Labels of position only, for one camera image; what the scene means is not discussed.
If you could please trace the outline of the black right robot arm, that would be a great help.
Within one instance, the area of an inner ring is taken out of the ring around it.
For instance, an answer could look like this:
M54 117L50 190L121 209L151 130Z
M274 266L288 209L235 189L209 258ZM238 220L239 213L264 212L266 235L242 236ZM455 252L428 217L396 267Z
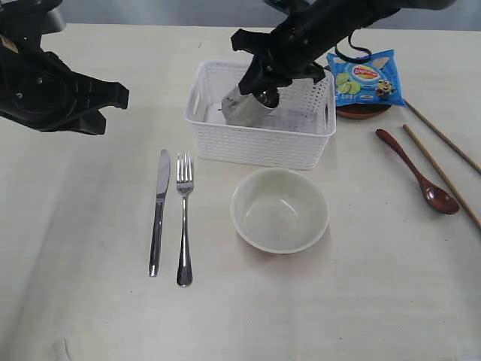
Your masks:
M72 71L41 48L43 35L60 32L59 1L1 4L1 116L39 132L102 135L105 107L126 109L129 91Z

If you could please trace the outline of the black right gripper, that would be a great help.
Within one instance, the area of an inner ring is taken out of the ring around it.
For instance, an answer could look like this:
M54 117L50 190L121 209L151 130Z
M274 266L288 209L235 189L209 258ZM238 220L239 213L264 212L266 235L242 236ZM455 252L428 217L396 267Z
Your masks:
M1 48L1 115L30 129L103 135L98 110L125 110L128 102L121 83L72 71L55 53Z

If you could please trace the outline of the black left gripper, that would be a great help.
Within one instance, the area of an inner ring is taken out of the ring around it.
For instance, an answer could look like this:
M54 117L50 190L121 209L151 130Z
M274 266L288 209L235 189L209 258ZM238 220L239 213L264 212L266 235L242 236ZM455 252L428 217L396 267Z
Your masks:
M398 12L398 7L389 1L266 4L287 18L270 33L238 29L231 36L233 51L261 53L253 57L238 84L241 95L288 87L298 79L318 83L325 78L325 70L314 62L317 58L355 30Z

